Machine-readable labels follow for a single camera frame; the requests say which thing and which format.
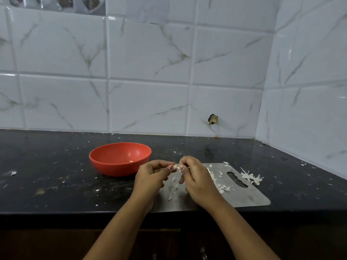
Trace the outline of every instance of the stainless steel cutting board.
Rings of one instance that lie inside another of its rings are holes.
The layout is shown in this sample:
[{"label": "stainless steel cutting board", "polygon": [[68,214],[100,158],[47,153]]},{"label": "stainless steel cutting board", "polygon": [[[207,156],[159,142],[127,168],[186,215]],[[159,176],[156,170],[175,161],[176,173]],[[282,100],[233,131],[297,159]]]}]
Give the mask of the stainless steel cutting board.
[{"label": "stainless steel cutting board", "polygon": [[[264,194],[255,188],[249,181],[242,178],[233,167],[225,166],[224,163],[203,163],[203,165],[213,172],[217,183],[230,187],[230,191],[224,191],[222,195],[233,207],[271,204],[270,200]],[[227,172],[233,172],[241,182],[247,185],[247,188],[238,186],[227,175]],[[164,187],[160,189],[159,194],[154,201],[152,213],[197,209],[196,203],[191,199],[190,195],[185,192],[186,184],[178,183],[181,175],[180,170],[177,169],[177,172],[171,173],[169,179],[164,181]]]}]

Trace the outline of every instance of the person's left hand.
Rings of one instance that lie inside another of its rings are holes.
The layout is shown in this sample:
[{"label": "person's left hand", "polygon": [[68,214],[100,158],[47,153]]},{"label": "person's left hand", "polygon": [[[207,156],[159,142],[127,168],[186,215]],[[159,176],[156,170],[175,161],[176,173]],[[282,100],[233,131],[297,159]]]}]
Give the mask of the person's left hand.
[{"label": "person's left hand", "polygon": [[156,160],[140,166],[130,198],[145,206],[145,214],[152,209],[154,198],[160,188],[164,187],[163,181],[168,179],[174,165],[171,161]]}]

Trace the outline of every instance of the hand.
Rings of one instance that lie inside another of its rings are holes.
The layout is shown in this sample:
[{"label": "hand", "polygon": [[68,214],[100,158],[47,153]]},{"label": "hand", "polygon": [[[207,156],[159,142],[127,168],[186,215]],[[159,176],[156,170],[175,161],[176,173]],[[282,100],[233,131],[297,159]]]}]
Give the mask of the hand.
[{"label": "hand", "polygon": [[134,189],[130,199],[145,206],[145,214],[153,207],[154,198],[160,188],[164,187],[163,181],[168,179],[174,170],[174,162],[150,161],[140,166],[136,176]]},{"label": "hand", "polygon": [[217,190],[209,171],[202,163],[192,157],[185,156],[179,161],[182,177],[179,183],[186,182],[186,189],[198,205],[210,213],[214,205],[225,201]]}]

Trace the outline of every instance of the kitchen counter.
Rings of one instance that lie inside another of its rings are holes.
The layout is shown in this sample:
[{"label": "kitchen counter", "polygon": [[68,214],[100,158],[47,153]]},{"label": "kitchen counter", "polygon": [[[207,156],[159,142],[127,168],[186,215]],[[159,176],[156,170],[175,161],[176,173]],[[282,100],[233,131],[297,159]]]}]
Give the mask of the kitchen counter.
[{"label": "kitchen counter", "polygon": [[[0,130],[1,228],[105,227],[129,198],[134,175],[100,175],[88,155],[100,145],[128,141],[151,147],[151,159],[178,163],[192,155],[260,174],[257,188],[271,205],[237,208],[246,219],[313,223],[347,215],[347,180],[253,139]],[[180,227],[186,219],[210,221],[200,209],[149,214],[143,226]]]}]

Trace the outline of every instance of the red bowl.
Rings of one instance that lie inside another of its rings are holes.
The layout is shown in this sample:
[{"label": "red bowl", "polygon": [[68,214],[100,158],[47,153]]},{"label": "red bowl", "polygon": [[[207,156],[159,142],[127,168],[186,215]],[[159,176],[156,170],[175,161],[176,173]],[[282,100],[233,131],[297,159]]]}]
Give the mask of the red bowl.
[{"label": "red bowl", "polygon": [[93,149],[89,159],[93,166],[104,175],[121,177],[134,174],[149,161],[150,147],[133,142],[111,143]]}]

